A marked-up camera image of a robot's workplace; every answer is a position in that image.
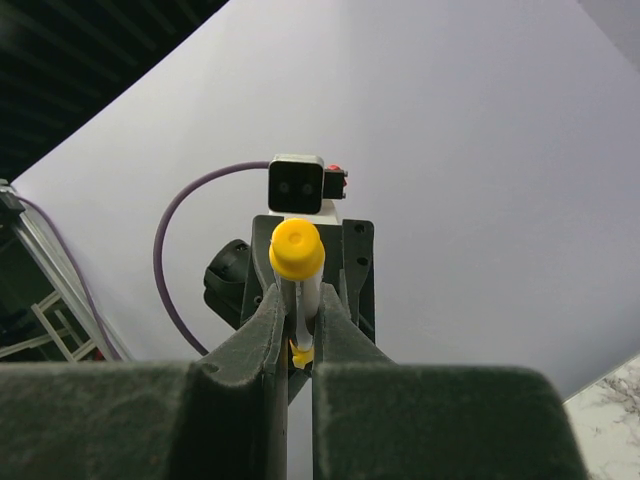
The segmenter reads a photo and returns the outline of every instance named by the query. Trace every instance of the white wall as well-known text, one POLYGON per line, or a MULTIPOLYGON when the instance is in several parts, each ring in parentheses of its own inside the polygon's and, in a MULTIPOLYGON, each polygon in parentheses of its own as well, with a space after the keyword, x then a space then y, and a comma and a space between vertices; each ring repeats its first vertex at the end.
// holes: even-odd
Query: white wall
POLYGON ((580 0, 580 6, 640 71, 640 2, 580 0))
MULTIPOLYGON (((164 207, 222 165, 322 155, 350 171, 343 216, 376 224, 382 349, 527 365, 566 395, 640 347, 639 131, 640 77, 572 0, 234 0, 15 185, 136 358, 195 358, 153 283, 164 207)), ((249 240, 265 180, 205 187, 170 227, 169 288, 210 348, 230 329, 203 271, 249 240)))

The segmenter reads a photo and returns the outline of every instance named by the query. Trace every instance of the purple cable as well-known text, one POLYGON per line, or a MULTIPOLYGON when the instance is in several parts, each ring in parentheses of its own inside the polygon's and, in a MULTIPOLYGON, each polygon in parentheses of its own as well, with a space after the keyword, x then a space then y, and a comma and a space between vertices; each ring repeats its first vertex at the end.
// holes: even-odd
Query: purple cable
POLYGON ((80 280, 80 285, 82 285, 82 289, 84 290, 84 294, 87 297, 87 303, 89 303, 89 309, 91 310, 91 313, 93 314, 93 318, 95 318, 95 320, 96 320, 96 324, 98 325, 98 329, 100 330, 100 335, 102 335, 102 338, 104 338, 104 343, 107 345, 107 348, 109 349, 109 353, 111 353, 111 356, 113 357, 114 360, 122 360, 122 357, 120 357, 120 354, 118 353, 118 351, 113 346, 113 343, 111 343, 111 339, 109 338, 109 335, 107 335, 107 331, 106 331, 106 329, 104 327, 104 320, 102 319, 102 317, 98 313, 98 309, 96 308, 96 305, 95 305, 95 303, 93 301, 93 297, 91 296, 91 293, 89 291, 89 286, 87 285, 87 281, 85 280, 84 275, 82 274, 82 270, 80 270, 80 266, 78 265, 78 262, 76 261, 76 259, 74 258, 73 254, 69 250, 69 247, 67 246, 65 241, 63 240, 62 234, 60 233, 60 230, 58 230, 58 227, 56 227, 56 224, 53 223, 53 220, 51 219, 51 217, 42 208, 40 208, 38 205, 36 205, 34 202, 32 202, 31 200, 27 200, 26 198, 20 197, 18 195, 16 195, 16 198, 18 200, 20 200, 22 203, 25 203, 25 204, 29 205, 36 212, 38 212, 38 214, 42 218, 44 218, 44 220, 49 225, 49 228, 51 229, 51 231, 53 232, 54 236, 58 240, 58 243, 60 243, 60 246, 62 247, 62 250, 67 255, 67 257, 69 257, 69 262, 71 263, 71 266, 75 270, 76 275, 78 276, 78 279, 80 280))
POLYGON ((173 217, 173 214, 176 212, 184 199, 205 183, 209 183, 220 177, 224 177, 236 172, 266 168, 269 168, 269 162, 238 163, 236 165, 231 165, 229 167, 215 170, 204 175, 203 177, 200 177, 197 180, 194 180, 189 185, 184 187, 173 200, 171 200, 171 203, 162 214, 162 218, 160 219, 160 223, 158 224, 158 229, 156 230, 156 238, 153 242, 153 276, 156 280, 156 287, 158 288, 158 293, 160 294, 160 300, 162 300, 162 304, 164 305, 167 314, 169 314, 169 318, 171 318, 171 321, 176 326, 180 334, 187 342, 189 342, 189 344, 193 348, 196 349, 196 351, 200 355, 206 355, 209 353, 209 351, 198 341, 196 337, 193 336, 189 328, 187 328, 184 321, 180 317, 180 314, 176 310, 176 306, 171 300, 171 295, 169 294, 169 289, 167 288, 167 282, 164 278, 164 267, 162 265, 162 249, 164 247, 164 240, 167 235, 169 222, 171 221, 171 217, 173 217))

